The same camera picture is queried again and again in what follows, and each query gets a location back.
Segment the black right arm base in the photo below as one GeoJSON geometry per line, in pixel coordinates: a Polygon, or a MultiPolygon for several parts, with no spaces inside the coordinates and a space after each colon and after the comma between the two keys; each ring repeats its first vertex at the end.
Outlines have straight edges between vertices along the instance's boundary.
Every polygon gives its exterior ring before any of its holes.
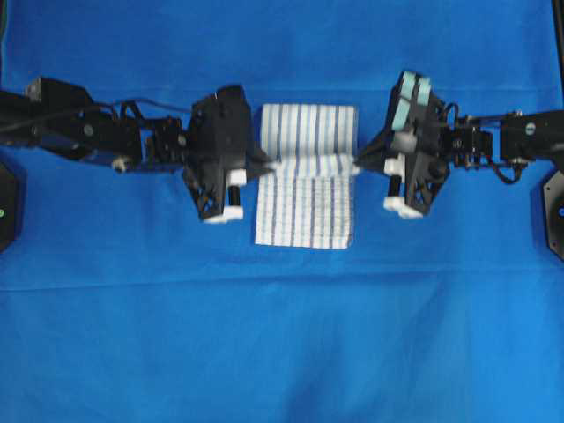
{"type": "Polygon", "coordinates": [[[563,173],[555,172],[542,186],[548,248],[563,260],[563,173]]]}

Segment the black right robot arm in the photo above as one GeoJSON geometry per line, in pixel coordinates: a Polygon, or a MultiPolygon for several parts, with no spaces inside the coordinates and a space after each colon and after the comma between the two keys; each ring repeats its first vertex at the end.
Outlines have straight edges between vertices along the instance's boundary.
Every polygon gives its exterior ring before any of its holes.
{"type": "Polygon", "coordinates": [[[357,167],[390,179],[385,210],[404,219],[425,217],[452,167],[489,168],[517,183],[533,161],[563,168],[563,113],[460,115],[437,97],[430,78],[401,72],[391,90],[383,128],[356,156],[357,167]]]}

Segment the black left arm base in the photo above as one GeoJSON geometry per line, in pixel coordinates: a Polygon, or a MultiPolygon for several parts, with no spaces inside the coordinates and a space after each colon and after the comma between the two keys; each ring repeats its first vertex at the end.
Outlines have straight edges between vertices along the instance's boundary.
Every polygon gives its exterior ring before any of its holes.
{"type": "Polygon", "coordinates": [[[15,174],[1,164],[1,252],[16,239],[19,215],[19,182],[15,174]]]}

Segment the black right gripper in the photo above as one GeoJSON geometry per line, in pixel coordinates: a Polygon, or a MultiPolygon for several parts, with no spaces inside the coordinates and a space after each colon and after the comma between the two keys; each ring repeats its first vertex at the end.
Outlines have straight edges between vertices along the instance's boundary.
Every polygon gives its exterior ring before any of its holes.
{"type": "Polygon", "coordinates": [[[449,177],[440,149],[445,108],[430,78],[402,71],[391,92],[383,139],[373,139],[355,158],[362,170],[390,178],[383,207],[403,219],[425,217],[449,177]]]}

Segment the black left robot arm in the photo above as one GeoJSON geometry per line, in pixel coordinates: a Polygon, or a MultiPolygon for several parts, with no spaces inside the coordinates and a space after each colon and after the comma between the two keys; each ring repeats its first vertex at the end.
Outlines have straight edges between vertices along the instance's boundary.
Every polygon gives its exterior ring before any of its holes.
{"type": "Polygon", "coordinates": [[[174,173],[205,223],[241,219],[240,188],[274,170],[254,139],[241,85],[227,85],[180,117],[142,114],[140,99],[103,103],[82,86],[39,77],[24,93],[1,92],[1,143],[40,148],[117,173],[174,173]]]}

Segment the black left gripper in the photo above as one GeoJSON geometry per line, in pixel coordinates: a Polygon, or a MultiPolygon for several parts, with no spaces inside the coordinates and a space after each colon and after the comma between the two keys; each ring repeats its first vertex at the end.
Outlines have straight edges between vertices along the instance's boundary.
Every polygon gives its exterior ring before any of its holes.
{"type": "Polygon", "coordinates": [[[227,85],[195,102],[187,129],[187,153],[182,179],[206,224],[243,217],[242,207],[226,204],[228,179],[247,182],[242,175],[269,174],[274,160],[252,141],[250,106],[241,85],[227,85]]]}

